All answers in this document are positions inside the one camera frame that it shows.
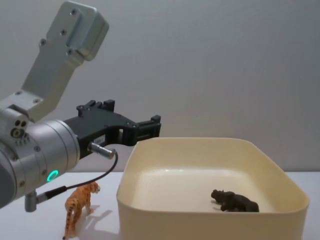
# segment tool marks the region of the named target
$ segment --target black cable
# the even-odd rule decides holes
[[[49,200],[49,199],[51,199],[51,198],[53,198],[53,197],[55,197],[55,196],[57,196],[59,194],[64,193],[65,191],[67,191],[69,189],[74,189],[74,188],[77,188],[77,187],[80,187],[80,186],[83,186],[83,185],[87,185],[87,184],[93,183],[93,182],[95,182],[95,181],[97,181],[99,179],[102,179],[103,177],[107,176],[109,173],[111,173],[113,171],[113,169],[115,169],[115,167],[116,167],[116,165],[118,163],[118,158],[119,158],[118,153],[115,152],[114,156],[115,156],[115,159],[114,159],[114,163],[113,163],[112,167],[108,171],[106,171],[104,174],[102,174],[102,175],[100,175],[100,176],[98,176],[98,177],[96,177],[94,179],[91,179],[89,181],[85,181],[85,182],[78,183],[78,184],[75,184],[75,185],[71,185],[71,186],[68,186],[68,187],[67,186],[61,186],[61,187],[57,187],[57,188],[55,188],[53,190],[46,191],[46,192],[44,192],[44,193],[42,193],[42,194],[40,194],[38,196],[37,203],[38,204],[42,203],[42,202],[44,202],[46,200]]]

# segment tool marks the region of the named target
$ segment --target plastic bin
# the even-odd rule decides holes
[[[260,212],[222,212],[214,189]],[[234,138],[139,142],[117,202],[122,240],[301,240],[308,196],[252,143]]]

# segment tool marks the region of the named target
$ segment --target table surface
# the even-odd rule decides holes
[[[37,189],[43,193],[60,186],[69,186],[99,176],[99,172],[66,173]],[[287,172],[288,176],[310,198],[305,221],[303,240],[319,239],[320,172]],[[101,191],[93,194],[91,204],[94,213],[83,214],[79,221],[80,232],[73,240],[121,240],[116,192],[122,172],[112,172],[99,180]],[[37,206],[32,213],[25,212],[24,197],[0,209],[0,239],[4,240],[61,240],[66,222],[66,198],[71,190]]]

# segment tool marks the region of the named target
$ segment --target green indicator light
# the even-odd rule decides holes
[[[58,177],[59,175],[59,171],[58,170],[53,170],[52,172],[50,172],[48,178],[46,179],[47,182],[51,182],[53,179],[55,179],[56,177]]]

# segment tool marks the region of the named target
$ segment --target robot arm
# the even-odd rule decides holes
[[[96,56],[108,30],[95,8],[63,3],[22,88],[0,101],[0,209],[26,196],[26,211],[33,212],[35,189],[80,159],[91,153],[111,159],[115,151],[106,145],[159,136],[160,116],[133,122],[114,113],[113,100],[80,105],[78,116],[65,121],[36,123],[57,107],[74,70]]]

